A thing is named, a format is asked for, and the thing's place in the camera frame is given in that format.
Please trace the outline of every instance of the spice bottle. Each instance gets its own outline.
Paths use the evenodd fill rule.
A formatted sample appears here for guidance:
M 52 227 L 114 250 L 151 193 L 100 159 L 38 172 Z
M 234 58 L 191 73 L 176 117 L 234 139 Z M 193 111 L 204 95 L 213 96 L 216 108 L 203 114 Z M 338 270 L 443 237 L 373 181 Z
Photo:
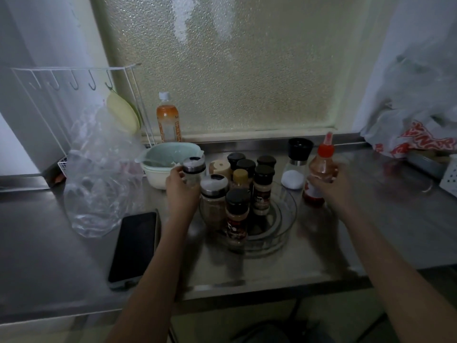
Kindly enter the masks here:
M 225 159 L 211 161 L 209 164 L 209 174 L 220 174 L 226 176 L 227 179 L 230 180 L 230 162 Z
M 233 171 L 233 181 L 230 189 L 249 189 L 248 171 L 238 168 Z
M 271 186 L 275 170 L 267 165 L 255 168 L 252 211 L 255 215 L 267 215 L 270 211 Z
M 236 163 L 241 159 L 246 159 L 243 153 L 231 153 L 227 156 L 227 160 L 230 163 L 230 180 L 232 180 L 233 171 L 236 170 Z
M 271 155 L 262 155 L 257 158 L 257 164 L 259 165 L 267 165 L 270 167 L 275 168 L 276 159 Z
M 184 181 L 191 187 L 200 183 L 205 175 L 205 170 L 205 156 L 202 156 L 201 158 L 198 156 L 192 156 L 182 162 Z
M 220 174 L 206 176 L 200 182 L 200 214 L 212 230 L 227 226 L 225 195 L 229 191 L 229 180 Z
M 249 194 L 252 195 L 252 187 L 254 185 L 254 170 L 255 162 L 249 159 L 241 159 L 236 163 L 237 169 L 246 170 L 248 172 Z
M 176 106 L 170 103 L 170 93 L 159 92 L 159 99 L 161 103 L 157 107 L 157 122 L 162 142 L 181 142 L 179 113 Z
M 247 189 L 230 190 L 225 196 L 227 240 L 233 246 L 243 245 L 248 237 L 249 198 Z
M 288 189 L 302 190 L 307 171 L 306 162 L 314 143 L 306 138 L 291 138 L 288 143 L 289 162 L 286 164 L 281 184 Z
M 333 134 L 331 132 L 327 133 L 324 141 L 317 149 L 317 155 L 309 163 L 310 174 L 328 183 L 332 181 L 336 171 L 336 165 L 332 159 L 335 152 L 335 147 L 332 145 L 332 137 Z M 305 202 L 311 206 L 320 207 L 325 202 L 320 190 L 309 181 L 305 183 L 305 190 L 302 196 Z

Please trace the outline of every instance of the metal hook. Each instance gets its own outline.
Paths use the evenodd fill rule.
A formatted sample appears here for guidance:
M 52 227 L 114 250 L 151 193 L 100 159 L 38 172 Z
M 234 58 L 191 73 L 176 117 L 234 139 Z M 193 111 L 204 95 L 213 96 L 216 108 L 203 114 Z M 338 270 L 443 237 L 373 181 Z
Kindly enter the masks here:
M 97 89 L 97 85 L 95 84 L 95 80 L 94 80 L 94 77 L 92 76 L 92 73 L 90 72 L 90 70 L 88 70 L 89 74 L 90 74 L 90 77 L 92 78 L 92 82 L 94 82 L 94 87 L 92 87 L 89 83 L 89 86 L 92 90 L 95 90 Z
M 108 79 L 110 80 L 111 86 L 109 86 L 108 83 L 106 83 L 106 82 L 105 82 L 105 85 L 109 90 L 113 90 L 113 82 L 111 81 L 111 77 L 110 77 L 108 70 L 106 70 L 106 75 L 108 76 Z
M 51 70 L 50 70 L 49 72 L 51 72 L 51 74 L 52 74 L 52 76 L 53 76 L 53 78 L 54 78 L 54 82 L 56 82 L 57 87 L 54 88 L 54 86 L 52 86 L 52 84 L 48 82 L 49 86 L 50 86 L 51 88 L 53 88 L 55 91 L 59 91 L 59 90 L 60 90 L 60 85 L 59 85 L 59 82 L 58 82 L 57 79 L 56 79 L 56 76 L 54 76 L 54 72 L 51 71 Z
M 71 87 L 73 89 L 78 90 L 79 89 L 79 84 L 78 84 L 78 81 L 76 80 L 75 74 L 73 73 L 73 70 L 70 70 L 70 72 L 71 72 L 71 75 L 73 76 L 73 80 L 76 83 L 76 88 L 73 86 L 73 83 L 71 83 L 71 82 L 68 82 L 68 83 L 71 85 Z
M 38 84 L 38 89 L 41 90 L 41 84 L 40 84 L 40 82 L 39 82 L 37 76 L 35 75 L 35 72 L 33 72 L 32 70 L 30 70 L 30 73 L 33 75 L 33 78 L 35 78 L 35 81 L 36 81 L 37 84 Z M 37 89 L 37 88 L 35 88 L 35 86 L 34 86 L 32 83 L 29 82 L 29 84 L 31 85 L 31 87 L 32 87 L 33 89 L 35 89 L 35 90 Z

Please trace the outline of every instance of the stainless steel countertop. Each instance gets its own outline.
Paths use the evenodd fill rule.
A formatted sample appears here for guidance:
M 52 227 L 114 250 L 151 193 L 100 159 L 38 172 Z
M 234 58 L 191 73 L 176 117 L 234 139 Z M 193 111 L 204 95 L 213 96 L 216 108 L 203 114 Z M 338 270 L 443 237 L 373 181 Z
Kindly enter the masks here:
M 278 160 L 279 182 L 285 152 L 265 153 Z M 229 154 L 207 154 L 207 160 Z M 457 263 L 457 199 L 408 165 L 363 146 L 340 146 L 335 159 L 349 164 L 354 194 L 387 239 L 417 269 Z M 148 186 L 148 207 L 168 218 L 165 193 Z M 63 187 L 0 195 L 0 323 L 118 311 L 131 293 L 113 292 L 106 283 L 118 230 L 100 239 L 74 232 L 63 207 Z M 293 192 L 298 218 L 290 238 L 276 253 L 243 258 L 206 238 L 197 213 L 189 229 L 176 313 L 213 309 L 222 299 L 232 305 L 265 296 L 281 299 L 287 289 L 350 284 L 365 272 L 344 225 L 327 209 L 303 204 Z

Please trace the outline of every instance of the smartphone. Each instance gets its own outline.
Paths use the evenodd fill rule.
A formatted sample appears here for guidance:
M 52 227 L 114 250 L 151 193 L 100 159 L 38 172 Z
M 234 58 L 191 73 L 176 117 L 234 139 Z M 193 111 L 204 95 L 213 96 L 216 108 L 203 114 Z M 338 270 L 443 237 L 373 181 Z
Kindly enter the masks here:
M 108 282 L 111 289 L 129 289 L 138 284 L 160 239 L 160 219 L 155 212 L 122 219 Z

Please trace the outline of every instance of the person's left hand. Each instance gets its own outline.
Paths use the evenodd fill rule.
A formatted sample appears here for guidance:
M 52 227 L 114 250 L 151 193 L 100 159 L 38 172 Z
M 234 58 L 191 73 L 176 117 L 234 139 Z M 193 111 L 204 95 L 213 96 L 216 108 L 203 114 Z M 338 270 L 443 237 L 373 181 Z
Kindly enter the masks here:
M 182 166 L 173 168 L 166 180 L 170 218 L 188 219 L 194 216 L 200 201 L 200 185 L 187 186 L 183 181 Z

